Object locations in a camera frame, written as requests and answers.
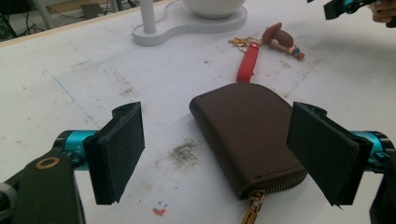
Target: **brown figurine keychain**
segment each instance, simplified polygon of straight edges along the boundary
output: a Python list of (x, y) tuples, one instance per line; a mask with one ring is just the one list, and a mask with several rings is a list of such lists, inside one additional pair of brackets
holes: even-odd
[(294, 44), (293, 37), (287, 32), (281, 30), (282, 23), (279, 22), (268, 27), (262, 34), (262, 39), (248, 36), (247, 38), (234, 38), (229, 43), (237, 46), (245, 56), (239, 66), (236, 77), (237, 82), (250, 82), (251, 76), (254, 75), (253, 69), (256, 64), (259, 49), (262, 45), (270, 45), (282, 49), (287, 53), (295, 56), (299, 61), (305, 57), (299, 48)]

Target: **white round object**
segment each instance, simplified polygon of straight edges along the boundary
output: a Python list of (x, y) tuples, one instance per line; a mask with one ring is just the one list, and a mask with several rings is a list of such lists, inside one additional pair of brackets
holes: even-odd
[(229, 17), (246, 0), (183, 0), (184, 4), (200, 17), (222, 19)]

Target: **red strap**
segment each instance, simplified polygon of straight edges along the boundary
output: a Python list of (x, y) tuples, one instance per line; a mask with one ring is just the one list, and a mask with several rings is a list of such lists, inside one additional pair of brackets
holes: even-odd
[(239, 66), (237, 82), (250, 82), (251, 76), (254, 75), (253, 69), (259, 54), (260, 44), (256, 41), (250, 42), (245, 52), (244, 59)]

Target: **zipper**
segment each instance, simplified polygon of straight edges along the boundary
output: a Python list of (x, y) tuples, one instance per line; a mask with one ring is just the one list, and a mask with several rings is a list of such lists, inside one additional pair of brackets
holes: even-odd
[(242, 219), (241, 224), (253, 224), (262, 209), (262, 203), (264, 201), (265, 195), (281, 191), (283, 189), (290, 189), (295, 185), (299, 184), (306, 177), (307, 173), (303, 172), (292, 179), (289, 179), (280, 184), (274, 185), (267, 189), (255, 189), (249, 193), (249, 206)]

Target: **brown wallet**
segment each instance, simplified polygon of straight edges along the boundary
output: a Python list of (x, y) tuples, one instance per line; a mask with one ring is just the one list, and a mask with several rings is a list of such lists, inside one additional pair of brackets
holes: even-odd
[(234, 194), (250, 198), (256, 215), (264, 195), (306, 177), (287, 147), (291, 106), (273, 91), (234, 83), (194, 97), (190, 111)]

